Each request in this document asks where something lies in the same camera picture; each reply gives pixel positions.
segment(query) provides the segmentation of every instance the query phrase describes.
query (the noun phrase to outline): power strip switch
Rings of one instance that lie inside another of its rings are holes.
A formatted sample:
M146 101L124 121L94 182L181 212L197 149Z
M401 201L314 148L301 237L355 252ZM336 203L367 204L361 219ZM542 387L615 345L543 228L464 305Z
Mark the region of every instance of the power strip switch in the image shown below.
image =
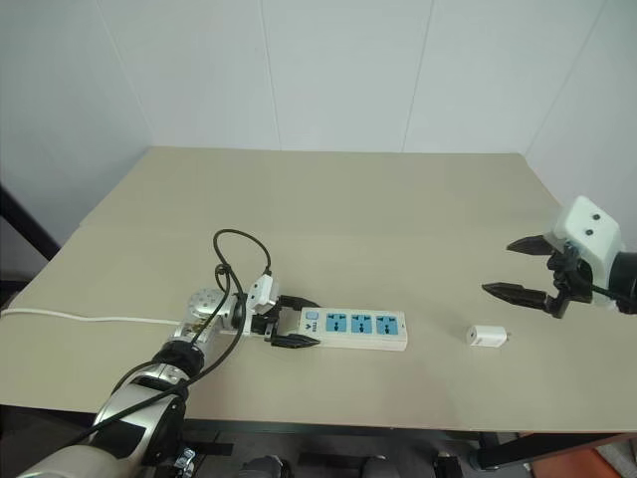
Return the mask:
M319 339L319 347L400 352L407 348L402 312L305 307L299 334Z

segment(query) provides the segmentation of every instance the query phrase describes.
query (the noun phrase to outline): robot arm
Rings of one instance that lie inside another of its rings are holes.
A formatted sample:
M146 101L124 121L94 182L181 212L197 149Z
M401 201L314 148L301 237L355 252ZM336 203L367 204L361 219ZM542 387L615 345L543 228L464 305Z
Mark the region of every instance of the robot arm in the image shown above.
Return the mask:
M483 285L493 296L516 306L540 309L560 319L570 301L637 314L637 253L625 252L615 220L589 199L579 196L562 210L551 230L525 237L507 249L549 256L556 297L518 284Z
M223 233L248 237L266 252L264 274L244 294L232 268L218 248ZM139 467L156 467L162 476L190 478L195 452L182 443L188 386L218 366L242 335L265 336L273 346L302 348L319 341L301 335L277 335L281 307L300 310L317 304L279 296L270 272L270 255L256 238L241 231L222 229L213 239L221 265L215 269L222 290L203 289L188 302L186 318L152 360L133 368L117 384L96 416L94 426L69 446L45 458L21 478L123 478ZM219 281L224 276L225 287ZM231 279L236 293L231 294ZM234 334L231 345L212 361L215 338ZM76 444L83 438L87 444Z

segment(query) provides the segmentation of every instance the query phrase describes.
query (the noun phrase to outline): white cable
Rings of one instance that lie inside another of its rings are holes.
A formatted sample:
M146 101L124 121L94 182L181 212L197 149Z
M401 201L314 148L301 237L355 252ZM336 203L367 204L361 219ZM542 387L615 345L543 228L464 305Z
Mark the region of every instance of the white cable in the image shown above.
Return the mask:
M85 317L76 316L74 314L67 314L65 312L47 311L46 309L27 309L27 308L15 308L5 309L0 313L0 317L8 316L10 314L38 314L41 316L53 316L61 317L63 319L72 319L80 322L141 322L144 324L164 324L167 326L177 326L181 324L175 321L164 321L162 319L146 319L143 317Z

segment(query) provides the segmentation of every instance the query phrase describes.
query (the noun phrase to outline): white wall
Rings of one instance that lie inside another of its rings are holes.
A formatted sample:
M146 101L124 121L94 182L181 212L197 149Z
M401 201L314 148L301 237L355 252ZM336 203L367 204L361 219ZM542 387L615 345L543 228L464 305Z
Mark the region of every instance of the white wall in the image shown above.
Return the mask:
M2 182L63 242L150 144L516 151L637 247L636 9L3 0Z

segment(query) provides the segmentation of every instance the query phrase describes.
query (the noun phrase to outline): power cord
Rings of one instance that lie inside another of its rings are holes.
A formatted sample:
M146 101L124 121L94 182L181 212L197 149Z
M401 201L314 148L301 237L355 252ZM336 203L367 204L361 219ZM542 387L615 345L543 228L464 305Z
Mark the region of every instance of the power cord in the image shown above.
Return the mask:
M178 321L165 321L163 319L147 319L144 317L88 317L78 316L76 314L68 314L66 312L50 311L48 309L32 309L26 307L16 307L11 309L5 309L0 312L0 317L9 316L11 314L35 314L38 316L52 316L60 317L62 319L71 319L79 322L140 322L143 324L162 324L167 326L178 326L181 324Z
M223 297L221 298L221 301L219 301L219 305L215 308L214 311L212 311L212 314L208 316L208 319L206 319L206 322L203 323L199 331L195 334L195 337L192 338L192 341L190 341L191 345L195 345L197 343L197 340L199 339L203 331L205 331L212 320L217 317L217 314L228 300L228 296L230 295L230 274L228 274L227 267L229 266L226 266L224 264L220 264L215 267L215 280L217 281L217 284L219 284L219 276L223 275L226 277L226 288L221 289L223 291Z
M266 269L264 271L264 274L272 274L272 272L270 271L270 267L271 267L270 253L268 252L268 249L266 248L266 246L264 246L261 243L261 241L259 241L254 236L251 236L250 234L248 234L246 232L243 232L243 231L239 231L237 229L221 229L221 230L217 231L215 233L215 235L213 236L213 238L212 238L212 244L213 244L213 248L215 250L215 253L217 254L217 257L219 257L219 260L221 261L221 265L224 268L223 270L224 270L224 273L226 275L226 285L227 285L227 287L226 287L226 291L227 292L224 291L226 293L226 295L224 296L224 300L221 301L221 306L223 306L223 302L225 301L225 298L227 298L227 295L229 294L229 291L230 291L229 279L232 279L232 282L234 283L235 287L237 288L237 293L238 293L240 301L245 301L245 296L244 296L243 288L241 287L241 283L239 282L239 279L237 278L236 274L232 270L232 267L230 266L230 264L226 260L225 256L221 253L221 250L219 249L219 244L218 244L219 236L222 235L222 234L227 234L227 233L237 234L237 235L246 237L248 239L251 239L257 245L259 245L259 247L261 247L261 249L266 254L266 259L267 259L267 265L266 265ZM230 345L226 348L226 350L212 364L210 364L206 368L202 369L199 373L197 373L196 375L190 377L189 379L183 380L183 381L179 382L178 384L172 386L171 388L168 388L167 390L162 391L162 392L158 393L157 395L152 396L151 398L143 400L140 403L137 403L137 404L135 404L133 406L130 406L129 408L125 408L124 410L120 411L119 413L115 413L115 414L111 415L109 418L106 418L106 419L102 420L100 423L96 423L91 428L88 428L88 429L84 430L82 433L80 433L74 439L69 441L64 447L76 445L76 444L80 443L82 440L84 440L85 438L87 438L87 437L91 436L92 434L94 434L94 433L106 428L110 424L112 424L112 423L124 418L125 416L129 416L129 415L131 415L131 414L133 414L133 413L135 413L137 411L140 411L140 410L146 408L147 406L152 405L153 403L156 403L157 401L161 400L162 398L164 398L166 396L169 396L169 395L172 395L172 394L175 394L175 393L187 388L188 386L192 385L196 381L199 381L201 378L203 378L208 373L210 373L215 368L217 368L230 355L230 353L235 349L235 347L237 346L237 343L241 339L242 331L243 331L245 322L246 322L246 307L245 307L245 304L243 304L242 307L241 307L240 323L239 323L239 327L237 328L237 333L235 334L235 337L233 338L233 340L230 343ZM123 378L123 381L125 381L125 379L128 378L131 373L134 373L134 371L131 371L127 375L125 375L124 378Z
M121 386L125 384L126 380L131 375L133 375L136 371L141 370L142 368L146 368L147 366L157 365L158 363L161 363L161 361L160 360L149 360L149 361L145 361L144 363L140 363L139 365L134 366L129 371L127 371L122 378L119 379L117 384L112 388L112 392L110 394L113 395L116 391L118 391L121 388Z

